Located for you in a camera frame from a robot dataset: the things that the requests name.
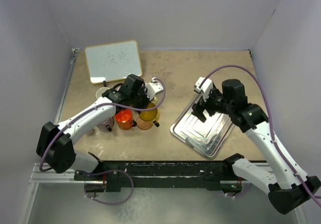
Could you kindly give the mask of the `orange glass cup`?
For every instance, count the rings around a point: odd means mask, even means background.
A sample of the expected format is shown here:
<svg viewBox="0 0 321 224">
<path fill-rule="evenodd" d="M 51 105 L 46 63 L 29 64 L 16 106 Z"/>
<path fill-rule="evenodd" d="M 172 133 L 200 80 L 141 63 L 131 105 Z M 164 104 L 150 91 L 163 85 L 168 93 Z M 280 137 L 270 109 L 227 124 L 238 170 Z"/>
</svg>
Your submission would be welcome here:
<svg viewBox="0 0 321 224">
<path fill-rule="evenodd" d="M 122 130 L 129 130 L 137 126 L 137 122 L 133 118 L 133 114 L 130 109 L 121 110 L 114 116 L 114 119 L 118 127 Z"/>
</svg>

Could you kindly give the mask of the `yellow glass cup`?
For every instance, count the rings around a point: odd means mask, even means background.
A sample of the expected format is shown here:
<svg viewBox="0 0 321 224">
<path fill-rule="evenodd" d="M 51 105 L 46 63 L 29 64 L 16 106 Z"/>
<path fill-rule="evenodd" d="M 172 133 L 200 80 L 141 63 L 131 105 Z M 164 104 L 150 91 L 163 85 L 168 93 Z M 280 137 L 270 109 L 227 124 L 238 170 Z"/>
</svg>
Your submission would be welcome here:
<svg viewBox="0 0 321 224">
<path fill-rule="evenodd" d="M 148 130 L 152 126 L 156 126 L 158 128 L 160 126 L 159 119 L 160 119 L 160 111 L 158 110 L 158 108 L 155 108 L 148 111 L 141 111 L 138 114 L 136 123 L 140 129 Z"/>
</svg>

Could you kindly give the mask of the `dark mug white interior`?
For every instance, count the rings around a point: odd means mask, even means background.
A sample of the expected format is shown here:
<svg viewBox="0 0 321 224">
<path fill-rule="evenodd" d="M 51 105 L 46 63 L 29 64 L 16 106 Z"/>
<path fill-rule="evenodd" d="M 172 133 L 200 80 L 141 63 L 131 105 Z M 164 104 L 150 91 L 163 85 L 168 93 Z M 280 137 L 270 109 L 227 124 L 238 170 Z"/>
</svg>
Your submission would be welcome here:
<svg viewBox="0 0 321 224">
<path fill-rule="evenodd" d="M 101 87 L 96 91 L 96 98 L 99 99 L 100 97 L 102 97 L 102 94 L 105 93 L 107 90 L 109 90 L 109 87 Z"/>
</svg>

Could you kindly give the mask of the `purple mug black rim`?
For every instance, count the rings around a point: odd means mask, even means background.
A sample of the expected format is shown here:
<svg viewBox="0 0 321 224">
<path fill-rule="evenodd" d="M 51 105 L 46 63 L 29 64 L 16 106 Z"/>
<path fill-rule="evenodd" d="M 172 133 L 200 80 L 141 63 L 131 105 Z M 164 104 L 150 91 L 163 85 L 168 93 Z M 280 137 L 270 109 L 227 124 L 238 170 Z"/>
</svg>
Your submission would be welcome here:
<svg viewBox="0 0 321 224">
<path fill-rule="evenodd" d="M 112 132 L 115 120 L 113 117 L 104 120 L 97 125 L 98 130 L 102 132 Z"/>
</svg>

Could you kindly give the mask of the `pale yellow mug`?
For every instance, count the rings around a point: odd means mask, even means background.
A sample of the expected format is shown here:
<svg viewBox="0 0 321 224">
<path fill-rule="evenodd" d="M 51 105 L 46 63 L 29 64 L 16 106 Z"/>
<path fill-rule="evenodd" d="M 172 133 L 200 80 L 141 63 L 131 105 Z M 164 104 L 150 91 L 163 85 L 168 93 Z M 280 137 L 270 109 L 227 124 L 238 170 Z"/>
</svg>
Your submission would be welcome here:
<svg viewBox="0 0 321 224">
<path fill-rule="evenodd" d="M 154 103 L 154 104 L 157 104 L 158 103 L 158 98 L 155 96 L 151 102 Z"/>
</svg>

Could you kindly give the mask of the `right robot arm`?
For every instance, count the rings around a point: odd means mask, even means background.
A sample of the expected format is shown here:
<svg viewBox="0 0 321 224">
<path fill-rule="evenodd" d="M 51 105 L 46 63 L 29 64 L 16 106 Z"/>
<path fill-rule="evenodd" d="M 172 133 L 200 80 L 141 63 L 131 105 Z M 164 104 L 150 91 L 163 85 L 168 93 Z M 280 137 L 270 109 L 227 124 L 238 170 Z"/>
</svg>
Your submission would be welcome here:
<svg viewBox="0 0 321 224">
<path fill-rule="evenodd" d="M 201 98 L 192 105 L 192 114 L 201 122 L 215 113 L 226 114 L 259 149 L 272 172 L 234 154 L 225 159 L 223 174 L 228 179 L 241 177 L 267 194 L 270 203 L 281 214 L 287 214 L 311 198 L 320 188 L 320 180 L 308 174 L 295 162 L 274 131 L 264 110 L 248 102 L 245 87 L 238 79 L 222 82 L 222 90 L 212 80 L 199 77 L 195 92 Z"/>
</svg>

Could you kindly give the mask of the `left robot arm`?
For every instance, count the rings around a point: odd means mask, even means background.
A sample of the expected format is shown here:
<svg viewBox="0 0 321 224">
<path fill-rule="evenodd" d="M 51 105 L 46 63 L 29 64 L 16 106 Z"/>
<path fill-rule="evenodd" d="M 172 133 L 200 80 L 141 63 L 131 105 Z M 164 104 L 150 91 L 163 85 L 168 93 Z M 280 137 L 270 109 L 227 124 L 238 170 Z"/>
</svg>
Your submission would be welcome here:
<svg viewBox="0 0 321 224">
<path fill-rule="evenodd" d="M 130 74 L 124 83 L 104 90 L 89 107 L 58 124 L 47 122 L 43 125 L 36 149 L 41 157 L 40 171 L 49 170 L 63 173 L 68 169 L 83 171 L 92 180 L 103 175 L 103 167 L 94 154 L 76 151 L 74 145 L 91 129 L 103 121 L 114 117 L 121 110 L 140 111 L 147 108 L 156 92 L 162 90 L 156 78 L 150 83 Z"/>
</svg>

